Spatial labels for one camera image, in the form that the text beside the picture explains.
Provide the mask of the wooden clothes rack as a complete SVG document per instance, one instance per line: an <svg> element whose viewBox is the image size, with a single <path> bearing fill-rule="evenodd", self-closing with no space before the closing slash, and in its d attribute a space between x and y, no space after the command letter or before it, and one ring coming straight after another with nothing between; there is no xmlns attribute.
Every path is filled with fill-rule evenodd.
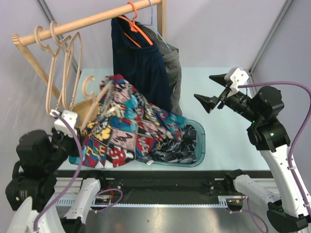
<svg viewBox="0 0 311 233"><path fill-rule="evenodd" d="M137 10L144 9L147 7L150 7L150 4L148 0L139 0L137 2L134 2ZM156 13L157 13L157 30L160 32L162 37L165 36L166 33L166 1L164 0L152 0L153 6L157 7ZM134 12L131 5L126 4L124 6L111 9L108 11L104 11L101 13L98 13L96 15L92 15L89 17L85 17L76 21L69 22L67 24L58 25L55 27L55 33L58 40L64 39L67 36L71 36L71 40L67 41L68 50L73 49L74 50L74 42L76 40L81 41L81 35L78 32L79 29L104 22L106 20L123 16L125 14ZM50 28L43 29L39 33L40 39L43 43L43 45L49 44L53 51L55 51L58 46L52 39L52 35L50 32ZM13 44L17 47L17 49L21 52L21 54L25 57L25 59L28 61L28 63L31 65L31 67L36 71L36 73L39 75L39 77L45 82L45 84L48 84L48 77L49 73L47 73L40 62L35 58L35 56L32 54L32 52L29 50L28 46L32 44L37 44L35 41L35 32L33 32L30 35L27 36L19 36L18 34L11 35L11 40ZM66 110L72 110L73 112L77 113L77 111L74 109L74 107L78 104L75 104L75 97L78 89L78 82L80 80L80 71L81 71L81 61L78 62L77 65L77 72L76 72L76 79L75 84L73 88L73 94L71 97L71 102L67 102L67 83L68 83L68 77L69 72L71 70L72 62L69 61L69 52L65 54L65 61L64 61L64 69L63 69L63 79L62 79L62 88L60 90L57 89L57 87L53 84L52 86L52 96L55 96L58 100L57 106L62 106Z"/></svg>

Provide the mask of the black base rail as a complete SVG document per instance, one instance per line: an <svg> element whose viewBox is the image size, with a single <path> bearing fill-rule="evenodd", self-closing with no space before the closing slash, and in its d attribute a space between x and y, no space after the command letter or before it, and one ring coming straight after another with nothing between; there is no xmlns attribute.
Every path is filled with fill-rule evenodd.
<svg viewBox="0 0 311 233"><path fill-rule="evenodd" d="M207 205L215 204L218 197L239 198L230 178L236 171L104 171L83 170L66 192L75 196L82 182L97 178L101 189L115 188L113 200L123 192L121 204L128 205Z"/></svg>

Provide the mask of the colourful comic print shorts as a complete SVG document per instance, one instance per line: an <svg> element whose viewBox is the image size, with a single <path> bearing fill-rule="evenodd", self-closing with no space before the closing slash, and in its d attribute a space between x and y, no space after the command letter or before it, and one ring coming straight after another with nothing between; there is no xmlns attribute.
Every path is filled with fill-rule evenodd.
<svg viewBox="0 0 311 233"><path fill-rule="evenodd" d="M106 76L100 91L112 86L99 101L96 116L83 131L82 155L71 164L92 168L116 168L146 155L165 139L181 141L186 119L168 112L139 93L122 75Z"/></svg>

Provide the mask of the navy blue shorts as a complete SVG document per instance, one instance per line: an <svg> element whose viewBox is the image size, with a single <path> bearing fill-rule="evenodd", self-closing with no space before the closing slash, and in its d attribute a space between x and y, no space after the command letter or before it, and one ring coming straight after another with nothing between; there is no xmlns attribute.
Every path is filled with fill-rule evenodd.
<svg viewBox="0 0 311 233"><path fill-rule="evenodd" d="M151 39L130 30L128 22L111 20L113 72L122 75L148 102L171 110L171 91L162 54Z"/></svg>

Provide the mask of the teal plastic basket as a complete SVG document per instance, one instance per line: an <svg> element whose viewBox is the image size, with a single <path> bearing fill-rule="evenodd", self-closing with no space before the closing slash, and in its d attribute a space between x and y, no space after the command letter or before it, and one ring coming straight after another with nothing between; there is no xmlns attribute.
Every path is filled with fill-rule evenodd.
<svg viewBox="0 0 311 233"><path fill-rule="evenodd" d="M186 127L182 130L181 141L165 139L139 159L145 164L158 164L167 166L195 167L205 157L206 136L203 126L188 119Z"/></svg>

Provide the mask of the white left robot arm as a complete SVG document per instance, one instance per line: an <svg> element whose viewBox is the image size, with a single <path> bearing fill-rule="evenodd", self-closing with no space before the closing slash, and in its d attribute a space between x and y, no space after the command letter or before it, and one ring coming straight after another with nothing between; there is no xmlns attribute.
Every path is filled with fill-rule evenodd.
<svg viewBox="0 0 311 233"><path fill-rule="evenodd" d="M76 201L59 217L54 199L56 171L70 154L78 155L73 138L52 128L52 133L34 130L19 139L19 161L5 189L15 212L10 233L84 233L86 218L96 194L107 190L100 177L83 179Z"/></svg>

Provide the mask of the dark patterned shorts in basket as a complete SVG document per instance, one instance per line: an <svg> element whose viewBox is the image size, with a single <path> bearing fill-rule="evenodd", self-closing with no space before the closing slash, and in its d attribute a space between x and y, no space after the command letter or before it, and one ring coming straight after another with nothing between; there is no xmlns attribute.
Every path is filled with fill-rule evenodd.
<svg viewBox="0 0 311 233"><path fill-rule="evenodd" d="M192 125L187 125L181 132L181 141L165 139L157 144L146 155L139 156L136 160L145 164L164 162L165 164L194 164L197 162L195 148L197 145L197 131Z"/></svg>

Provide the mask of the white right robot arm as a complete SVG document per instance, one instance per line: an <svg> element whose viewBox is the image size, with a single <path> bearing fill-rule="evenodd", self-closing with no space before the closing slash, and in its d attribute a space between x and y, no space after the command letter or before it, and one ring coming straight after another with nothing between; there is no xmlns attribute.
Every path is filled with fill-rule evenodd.
<svg viewBox="0 0 311 233"><path fill-rule="evenodd" d="M248 75L226 73L210 79L224 87L219 96L195 95L206 112L227 106L250 121L248 139L267 163L278 193L263 187L246 172L237 169L225 175L224 189L230 195L241 193L266 211L270 225L279 233L307 233L311 224L311 195L293 157L295 140L290 140L277 115L284 108L277 83L259 84L259 91L249 97L240 91Z"/></svg>

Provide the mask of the grey shorts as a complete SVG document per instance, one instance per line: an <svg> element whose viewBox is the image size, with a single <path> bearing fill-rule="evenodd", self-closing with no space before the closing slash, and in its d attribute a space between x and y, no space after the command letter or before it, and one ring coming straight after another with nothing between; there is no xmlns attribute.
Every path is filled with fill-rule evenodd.
<svg viewBox="0 0 311 233"><path fill-rule="evenodd" d="M179 105L181 96L182 68L179 61L179 49L164 42L154 29L138 25L140 29L158 46L165 64L171 91L171 112L182 115Z"/></svg>

